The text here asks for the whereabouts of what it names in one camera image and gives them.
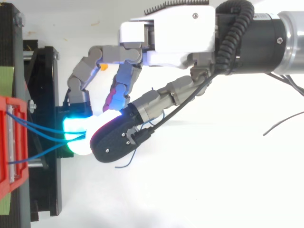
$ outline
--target metal screw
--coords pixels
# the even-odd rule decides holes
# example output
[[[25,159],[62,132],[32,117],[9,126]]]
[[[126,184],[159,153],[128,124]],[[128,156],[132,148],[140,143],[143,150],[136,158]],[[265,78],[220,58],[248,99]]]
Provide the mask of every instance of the metal screw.
[[[57,52],[57,51],[54,52],[54,59],[55,59],[56,61],[58,61],[58,60],[60,59],[60,54],[59,54],[59,52]]]
[[[278,44],[282,44],[282,43],[283,43],[282,37],[279,37],[279,38],[276,40],[276,42],[277,42]]]
[[[193,17],[194,19],[197,19],[197,18],[199,17],[199,15],[198,15],[197,13],[194,13],[194,14],[192,15],[192,17]]]
[[[28,101],[28,109],[30,113],[34,113],[35,109],[37,108],[37,105],[34,103],[33,100]]]

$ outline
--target blue light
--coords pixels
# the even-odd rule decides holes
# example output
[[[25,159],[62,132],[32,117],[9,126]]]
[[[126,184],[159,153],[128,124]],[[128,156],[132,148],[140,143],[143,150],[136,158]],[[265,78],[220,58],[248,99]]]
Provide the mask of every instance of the blue light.
[[[88,155],[92,153],[90,141],[95,132],[112,119],[120,116],[121,113],[115,110],[107,110],[99,116],[92,115],[87,118],[65,118],[63,121],[63,129],[65,132],[81,132],[86,131],[85,139],[69,142],[69,149],[79,155]],[[65,134],[65,139],[74,139],[79,137],[78,134]]]

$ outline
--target black cable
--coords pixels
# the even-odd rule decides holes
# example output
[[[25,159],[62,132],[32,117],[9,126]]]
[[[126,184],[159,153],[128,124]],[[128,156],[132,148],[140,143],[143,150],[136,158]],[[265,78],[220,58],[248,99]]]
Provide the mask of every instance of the black cable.
[[[238,14],[235,22],[221,42],[216,56],[215,72],[229,75],[232,70],[231,62],[235,58],[236,49],[253,20],[255,8],[247,0],[228,0],[216,8],[216,13]]]
[[[178,113],[183,107],[185,107],[195,96],[205,87],[207,86],[218,74],[213,74],[208,77],[199,87],[183,102],[174,109],[171,113],[169,113],[165,118],[159,121],[155,126],[149,127],[149,132],[152,134],[157,128],[162,126],[165,122],[170,120],[176,113]]]
[[[280,122],[278,122],[278,123],[276,123],[275,125],[273,125],[268,131],[266,131],[266,132],[263,134],[263,136],[267,135],[267,134],[268,134],[269,132],[271,132],[274,128],[276,128],[278,125],[284,123],[286,120],[289,120],[289,119],[291,119],[291,118],[293,118],[293,117],[295,117],[295,116],[297,116],[297,115],[301,115],[301,114],[304,114],[304,112],[297,113],[297,114],[292,115],[292,116],[290,116],[290,117],[288,117],[288,118],[286,118],[286,119],[284,119],[284,120],[281,120]]]
[[[280,77],[278,77],[278,76],[276,76],[276,75],[274,75],[274,74],[271,74],[271,73],[269,73],[269,74],[266,74],[266,75],[268,75],[268,76],[271,76],[271,77],[273,77],[274,79],[276,79],[276,80],[279,80],[280,82],[283,82],[283,83],[285,83],[285,84],[288,84],[288,85],[290,85],[290,86],[292,86],[293,88],[295,88],[291,83],[290,83],[290,81],[287,79],[287,78],[285,78],[285,79],[283,79],[283,78],[280,78]],[[299,87],[299,86],[297,86],[297,91],[302,95],[302,96],[304,96],[304,89],[303,88],[301,88],[301,87]]]
[[[279,80],[279,81],[281,81],[281,82],[284,82],[284,83],[290,85],[290,83],[289,83],[289,81],[288,81],[287,79],[284,80],[284,79],[282,79],[282,78],[280,78],[280,77],[278,77],[278,76],[276,76],[276,75],[274,75],[274,74],[272,74],[272,73],[269,73],[269,74],[266,74],[266,75],[271,76],[271,77],[273,77],[273,78],[276,79],[276,80]]]
[[[64,101],[63,101],[63,106],[68,106],[68,94],[69,94],[69,92],[71,92],[71,90],[70,89],[67,89],[67,92],[66,92],[66,96],[65,96],[65,99],[64,99]]]
[[[303,89],[300,88],[294,81],[293,79],[290,77],[290,75],[286,75],[287,80],[290,82],[291,86],[298,91],[302,96],[304,96],[304,92]]]

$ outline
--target white object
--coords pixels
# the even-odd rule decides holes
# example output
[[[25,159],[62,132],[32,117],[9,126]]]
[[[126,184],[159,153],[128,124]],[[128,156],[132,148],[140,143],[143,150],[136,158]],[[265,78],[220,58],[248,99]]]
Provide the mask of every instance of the white object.
[[[212,52],[215,42],[215,9],[212,6],[176,6],[133,21],[154,21],[158,53]]]
[[[119,30],[120,43],[144,42],[144,22],[124,22]]]
[[[85,139],[69,142],[70,150],[78,155],[88,155],[92,153],[90,141],[95,132],[109,121],[120,116],[121,113],[115,110],[107,110],[99,116],[92,115],[87,118],[66,118],[63,121],[65,132],[86,131]],[[67,140],[79,137],[79,134],[65,134]]]
[[[163,66],[187,69],[186,63],[189,53],[157,53],[156,51],[147,51],[142,55],[145,66]]]

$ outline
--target white wall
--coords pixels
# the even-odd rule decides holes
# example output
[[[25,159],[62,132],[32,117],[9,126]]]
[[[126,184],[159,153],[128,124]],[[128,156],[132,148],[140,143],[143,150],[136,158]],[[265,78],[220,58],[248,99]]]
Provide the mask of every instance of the white wall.
[[[213,6],[220,1],[210,0]],[[93,45],[117,44],[121,22],[162,0],[14,0],[26,15],[24,39],[54,46],[59,96]],[[254,1],[256,12],[304,10],[298,0]],[[89,86],[100,113],[117,66]],[[144,68],[132,99],[188,74]],[[294,76],[300,85],[304,79]],[[63,211],[40,213],[33,228],[302,228],[304,227],[303,98],[265,75],[219,76],[131,155],[103,164],[93,155],[62,160]]]

